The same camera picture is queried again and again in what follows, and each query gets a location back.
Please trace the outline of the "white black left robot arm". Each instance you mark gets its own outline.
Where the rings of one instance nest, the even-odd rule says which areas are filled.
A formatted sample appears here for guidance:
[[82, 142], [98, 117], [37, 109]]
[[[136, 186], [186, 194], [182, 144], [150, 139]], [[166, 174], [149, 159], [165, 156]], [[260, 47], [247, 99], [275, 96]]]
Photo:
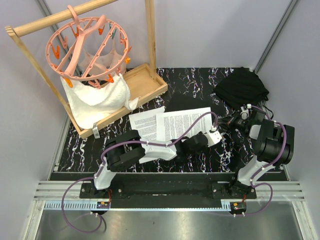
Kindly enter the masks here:
[[141, 137], [137, 130], [126, 132], [107, 142], [106, 150], [101, 155], [102, 163], [93, 177], [90, 192], [97, 198], [103, 198], [108, 193], [116, 174], [132, 165], [157, 159], [181, 161], [188, 155], [208, 148], [209, 142], [209, 135], [203, 132], [168, 142], [147, 140]]

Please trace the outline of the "printed paper sheet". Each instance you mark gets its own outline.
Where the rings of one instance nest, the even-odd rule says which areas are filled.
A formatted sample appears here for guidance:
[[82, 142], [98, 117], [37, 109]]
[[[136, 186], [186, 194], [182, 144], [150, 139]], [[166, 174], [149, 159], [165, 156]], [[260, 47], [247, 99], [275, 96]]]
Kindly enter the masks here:
[[[178, 139], [202, 114], [210, 112], [210, 107], [197, 109], [171, 111], [156, 114], [156, 139], [158, 141], [169, 141]], [[199, 132], [208, 132], [213, 125], [211, 113], [203, 116], [185, 135], [192, 137]]]
[[157, 139], [156, 115], [165, 112], [165, 107], [155, 108], [129, 115], [129, 122], [132, 130], [137, 130], [138, 134], [147, 140]]

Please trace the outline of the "black clipboard folder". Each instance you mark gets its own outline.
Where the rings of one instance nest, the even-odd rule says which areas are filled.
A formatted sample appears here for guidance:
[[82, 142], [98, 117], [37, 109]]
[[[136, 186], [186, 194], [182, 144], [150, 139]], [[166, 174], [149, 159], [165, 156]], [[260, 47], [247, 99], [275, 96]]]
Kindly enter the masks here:
[[175, 94], [172, 96], [168, 105], [165, 107], [165, 112], [194, 110], [207, 107], [210, 108], [211, 112], [215, 112], [217, 115], [221, 115], [223, 113], [222, 108], [209, 101], [182, 94]]

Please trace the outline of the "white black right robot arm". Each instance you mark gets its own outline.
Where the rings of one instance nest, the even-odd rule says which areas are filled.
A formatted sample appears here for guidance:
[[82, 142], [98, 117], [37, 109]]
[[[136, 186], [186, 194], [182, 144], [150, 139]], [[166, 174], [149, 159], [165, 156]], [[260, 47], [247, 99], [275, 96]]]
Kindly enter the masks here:
[[288, 164], [294, 153], [295, 128], [274, 122], [260, 108], [250, 113], [235, 112], [218, 121], [225, 129], [242, 130], [252, 140], [254, 156], [237, 170], [229, 183], [212, 186], [215, 199], [239, 199], [253, 194], [256, 181], [269, 170]]

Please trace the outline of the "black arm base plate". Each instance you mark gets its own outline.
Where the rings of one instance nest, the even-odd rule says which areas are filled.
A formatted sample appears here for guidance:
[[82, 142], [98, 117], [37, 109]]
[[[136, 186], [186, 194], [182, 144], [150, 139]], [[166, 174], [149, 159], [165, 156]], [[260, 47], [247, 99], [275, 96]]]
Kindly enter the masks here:
[[257, 198], [249, 187], [247, 193], [231, 193], [227, 189], [234, 178], [233, 173], [117, 173], [107, 189], [97, 190], [92, 180], [81, 184], [81, 199], [113, 199], [138, 196], [187, 195], [212, 197], [214, 199]]

